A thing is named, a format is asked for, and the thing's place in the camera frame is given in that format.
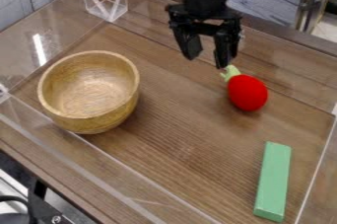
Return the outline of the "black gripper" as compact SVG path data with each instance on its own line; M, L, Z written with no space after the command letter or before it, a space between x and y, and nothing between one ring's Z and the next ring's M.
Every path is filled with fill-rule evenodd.
M229 7L209 15L195 15L182 4L166 5L167 26L187 60L202 50L199 36L214 36L214 61L218 69L225 68L237 56L242 15Z

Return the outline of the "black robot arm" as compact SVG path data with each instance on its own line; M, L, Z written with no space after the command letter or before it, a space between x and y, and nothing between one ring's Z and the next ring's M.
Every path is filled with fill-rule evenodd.
M167 25L187 60L202 51L201 36L213 37L214 63L225 68L237 56L242 16L226 6L226 0L181 0L166 5Z

